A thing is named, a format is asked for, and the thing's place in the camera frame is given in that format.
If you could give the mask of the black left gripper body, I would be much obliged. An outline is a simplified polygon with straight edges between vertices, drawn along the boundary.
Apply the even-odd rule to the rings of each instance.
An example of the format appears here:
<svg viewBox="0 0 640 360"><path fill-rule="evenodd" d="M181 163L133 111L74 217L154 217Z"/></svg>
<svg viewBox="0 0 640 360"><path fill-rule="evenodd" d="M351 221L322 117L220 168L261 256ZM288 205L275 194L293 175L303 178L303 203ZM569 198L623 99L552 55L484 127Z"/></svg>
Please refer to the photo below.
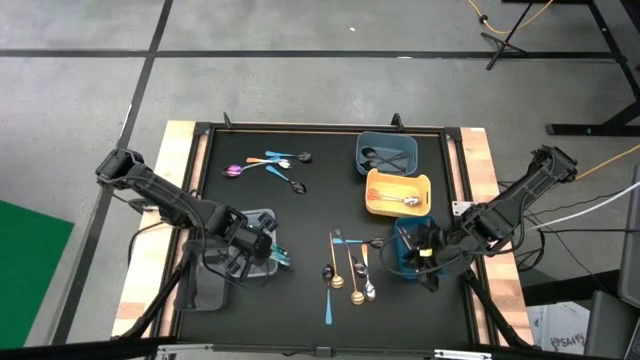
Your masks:
<svg viewBox="0 0 640 360"><path fill-rule="evenodd" d="M271 254L272 238L257 226L242 226L233 235L233 246L244 253L253 265L263 265Z"/></svg>

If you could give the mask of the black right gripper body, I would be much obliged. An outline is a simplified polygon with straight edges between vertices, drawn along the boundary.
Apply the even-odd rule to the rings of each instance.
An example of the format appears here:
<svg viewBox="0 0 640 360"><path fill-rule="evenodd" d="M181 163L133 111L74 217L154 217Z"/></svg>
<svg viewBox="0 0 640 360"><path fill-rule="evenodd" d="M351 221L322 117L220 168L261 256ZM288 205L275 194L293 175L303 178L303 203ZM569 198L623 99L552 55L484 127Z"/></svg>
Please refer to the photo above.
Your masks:
<svg viewBox="0 0 640 360"><path fill-rule="evenodd" d="M413 273L438 271L453 260L452 253L447 250L448 237L444 230L423 227L420 236L420 248L409 251L409 267Z"/></svg>

